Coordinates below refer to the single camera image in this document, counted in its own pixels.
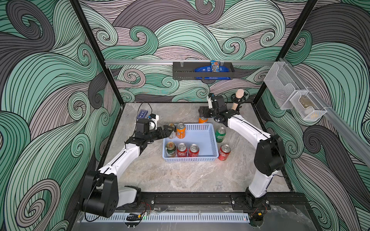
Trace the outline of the orange can back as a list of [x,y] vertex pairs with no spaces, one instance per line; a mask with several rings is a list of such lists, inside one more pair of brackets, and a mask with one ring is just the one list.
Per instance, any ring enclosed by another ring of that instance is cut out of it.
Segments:
[[186,136],[186,126],[183,123],[179,123],[176,126],[176,136],[178,139],[183,139]]
[[198,123],[199,124],[203,124],[203,123],[207,123],[208,122],[208,118],[205,118],[205,117],[199,117],[198,119]]

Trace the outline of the green sprite can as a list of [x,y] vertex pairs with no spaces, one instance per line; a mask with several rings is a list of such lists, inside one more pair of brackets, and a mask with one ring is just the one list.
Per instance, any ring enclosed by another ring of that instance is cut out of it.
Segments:
[[215,138],[217,143],[222,143],[226,135],[226,129],[219,127],[215,132]]

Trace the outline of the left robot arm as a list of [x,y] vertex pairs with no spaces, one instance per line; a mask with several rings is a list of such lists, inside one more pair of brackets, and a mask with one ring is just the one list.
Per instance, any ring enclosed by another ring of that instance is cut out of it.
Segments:
[[80,197],[81,211],[108,218],[116,208],[136,202],[141,190],[133,186],[119,190],[118,179],[150,143],[168,138],[173,132],[174,127],[158,127],[156,120],[139,119],[124,148],[106,165],[85,176]]

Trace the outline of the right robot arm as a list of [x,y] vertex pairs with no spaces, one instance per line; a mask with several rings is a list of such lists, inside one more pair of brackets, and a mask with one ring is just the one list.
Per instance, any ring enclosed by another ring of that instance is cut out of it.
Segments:
[[201,106],[198,112],[200,117],[213,118],[215,122],[234,130],[255,148],[256,171],[245,194],[248,208],[259,207],[266,201],[267,189],[274,176],[286,163],[283,139],[257,128],[244,119],[239,111],[227,109],[221,101],[212,101],[210,106]]

